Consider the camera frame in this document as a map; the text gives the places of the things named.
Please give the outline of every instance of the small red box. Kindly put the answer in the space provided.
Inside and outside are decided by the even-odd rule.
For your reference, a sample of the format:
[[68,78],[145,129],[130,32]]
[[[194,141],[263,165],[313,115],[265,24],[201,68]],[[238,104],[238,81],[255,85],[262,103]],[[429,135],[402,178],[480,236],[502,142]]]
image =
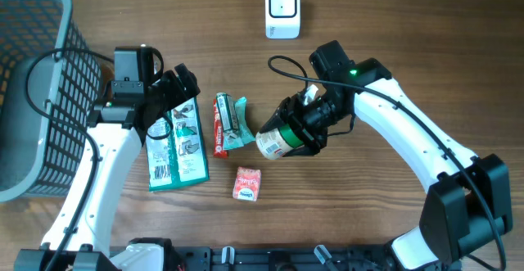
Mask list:
[[259,169],[238,167],[233,198],[241,201],[256,201],[259,196],[260,177]]

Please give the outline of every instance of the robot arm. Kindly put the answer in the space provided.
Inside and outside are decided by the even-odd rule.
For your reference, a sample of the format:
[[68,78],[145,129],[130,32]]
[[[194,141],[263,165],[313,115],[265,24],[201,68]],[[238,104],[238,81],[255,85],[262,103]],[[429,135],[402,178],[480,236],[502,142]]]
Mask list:
[[[438,128],[404,94],[394,79],[379,79],[367,88],[379,91],[401,102],[426,124],[453,150],[463,167],[472,165],[473,151],[463,147]],[[417,175],[424,191],[437,183],[442,172],[458,172],[455,164],[445,157],[443,151],[413,119],[391,103],[369,93],[355,94],[355,114],[377,130],[408,163]],[[420,228],[396,238],[391,245],[397,260],[406,269],[417,269],[437,261],[438,258],[424,241]]]
[[[269,60],[272,70],[302,79],[274,69],[270,63],[272,59]],[[426,130],[399,106],[424,123],[465,168],[490,207],[496,231],[502,235],[511,230],[508,169],[497,156],[480,159],[445,134],[407,98],[391,72],[377,60],[371,58],[355,64],[340,44],[333,41],[319,47],[309,61],[320,78],[316,82],[323,84],[326,92],[308,105],[301,104],[306,91],[284,99],[260,130],[257,144],[259,139],[268,138],[265,133],[271,133],[273,137],[282,136],[283,140],[298,139],[294,142],[302,144],[294,146],[284,156],[312,156],[327,145],[328,127],[348,115],[358,116],[376,129],[408,163],[427,193],[419,226],[386,245],[386,252],[391,254],[399,269],[423,269],[437,260],[451,265],[493,240],[480,202],[473,194],[464,192],[464,188],[471,188],[459,173],[460,169]],[[268,156],[264,148],[259,145],[266,157],[277,158]]]
[[[162,62],[156,73],[153,55]],[[97,146],[86,142],[61,212],[44,236],[39,250],[19,253],[15,270],[65,269],[67,265],[85,270],[155,270],[162,269],[167,260],[173,259],[170,241],[165,240],[162,244],[141,240],[129,246],[129,251],[111,258],[111,262],[108,260],[111,227],[120,194],[129,169],[145,142],[148,128],[200,92],[195,75],[184,64],[175,66],[178,75],[172,70],[162,73],[162,69],[161,55],[154,48],[116,48],[111,99],[98,99],[87,118],[87,133]],[[93,150],[98,151],[97,160],[93,159]],[[97,167],[93,184],[88,186],[94,165]],[[81,196],[86,190],[87,199],[82,202]],[[80,214],[74,219],[77,210]],[[75,227],[69,229],[72,221]]]

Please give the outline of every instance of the can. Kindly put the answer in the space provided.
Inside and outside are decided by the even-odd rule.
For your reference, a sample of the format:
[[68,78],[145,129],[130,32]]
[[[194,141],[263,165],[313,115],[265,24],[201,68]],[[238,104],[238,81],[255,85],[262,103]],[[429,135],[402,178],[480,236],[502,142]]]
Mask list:
[[256,134],[256,146],[269,160],[276,160],[304,143],[293,133],[289,124],[267,133]]

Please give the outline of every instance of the basket mesh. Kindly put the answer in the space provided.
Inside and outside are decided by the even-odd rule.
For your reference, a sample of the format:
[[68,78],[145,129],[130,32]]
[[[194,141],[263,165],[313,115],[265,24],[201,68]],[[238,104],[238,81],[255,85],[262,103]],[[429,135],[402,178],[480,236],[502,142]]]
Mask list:
[[[0,116],[13,70],[21,61],[55,47],[61,18],[60,0],[0,0]],[[63,47],[88,48],[72,20],[66,34]],[[101,87],[100,66],[92,56],[75,52],[63,53],[61,63],[61,73],[53,74],[60,75],[60,81],[52,114],[86,127],[88,110]],[[78,169],[84,136],[51,122],[46,139],[42,168],[26,194],[63,196]]]

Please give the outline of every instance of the barcode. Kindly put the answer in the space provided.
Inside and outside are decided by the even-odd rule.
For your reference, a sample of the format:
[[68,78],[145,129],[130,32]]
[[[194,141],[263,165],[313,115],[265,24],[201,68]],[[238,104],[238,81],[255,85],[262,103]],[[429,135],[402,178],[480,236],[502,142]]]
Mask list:
[[271,153],[273,151],[276,151],[278,148],[280,148],[278,143],[274,143],[272,146],[266,148],[265,151],[268,152],[268,153]]
[[169,169],[168,165],[159,165],[155,167],[155,180],[163,179],[163,178],[171,178],[171,170]]
[[224,104],[224,99],[222,97],[219,97],[219,105],[220,107],[225,107],[225,104]]

